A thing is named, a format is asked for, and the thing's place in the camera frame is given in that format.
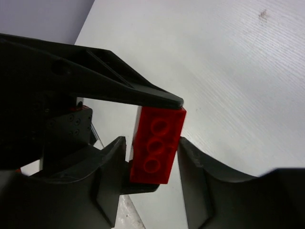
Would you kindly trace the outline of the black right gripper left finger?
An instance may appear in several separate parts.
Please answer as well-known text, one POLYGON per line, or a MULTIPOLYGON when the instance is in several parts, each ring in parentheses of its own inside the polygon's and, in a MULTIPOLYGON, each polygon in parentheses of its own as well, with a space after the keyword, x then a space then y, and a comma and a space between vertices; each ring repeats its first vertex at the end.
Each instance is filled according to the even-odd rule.
POLYGON ((60 162, 55 173, 0 173, 3 229, 110 229, 121 194, 125 137, 104 149, 87 146, 60 162))

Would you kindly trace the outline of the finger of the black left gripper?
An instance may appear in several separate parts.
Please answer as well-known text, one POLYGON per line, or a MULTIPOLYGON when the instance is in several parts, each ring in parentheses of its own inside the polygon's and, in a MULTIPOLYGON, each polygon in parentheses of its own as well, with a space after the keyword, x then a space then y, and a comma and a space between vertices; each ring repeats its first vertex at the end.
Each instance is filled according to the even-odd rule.
POLYGON ((131 163, 123 164, 123 177, 121 195, 141 194, 155 192, 160 184, 133 183, 130 181, 131 163))

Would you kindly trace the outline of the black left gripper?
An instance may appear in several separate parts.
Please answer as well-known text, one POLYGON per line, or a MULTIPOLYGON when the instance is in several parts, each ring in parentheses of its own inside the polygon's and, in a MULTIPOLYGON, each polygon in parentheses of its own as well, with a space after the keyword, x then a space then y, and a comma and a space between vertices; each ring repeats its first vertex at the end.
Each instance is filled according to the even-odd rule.
MULTIPOLYGON (((178 110, 183 99, 159 88, 109 50, 8 34, 0 36, 5 90, 54 91, 75 97, 178 110)), ((92 109, 73 99, 32 95, 0 104, 0 168, 36 160, 48 167, 90 143, 92 109)))

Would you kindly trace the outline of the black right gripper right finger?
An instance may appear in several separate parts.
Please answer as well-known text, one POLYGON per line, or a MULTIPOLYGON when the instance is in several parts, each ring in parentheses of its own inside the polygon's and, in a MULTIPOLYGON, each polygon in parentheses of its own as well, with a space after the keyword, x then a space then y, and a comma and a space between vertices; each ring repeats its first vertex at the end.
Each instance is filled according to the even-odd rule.
POLYGON ((184 137, 178 163, 188 228, 304 228, 304 169, 278 168, 254 177, 212 158, 184 137))

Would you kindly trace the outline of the red lego brick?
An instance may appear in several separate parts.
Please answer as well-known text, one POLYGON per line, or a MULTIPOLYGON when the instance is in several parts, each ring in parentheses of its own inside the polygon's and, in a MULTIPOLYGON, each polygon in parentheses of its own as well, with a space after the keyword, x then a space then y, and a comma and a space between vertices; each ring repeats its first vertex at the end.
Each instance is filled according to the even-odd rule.
POLYGON ((130 155, 130 181, 167 184, 186 110, 139 107, 130 155))

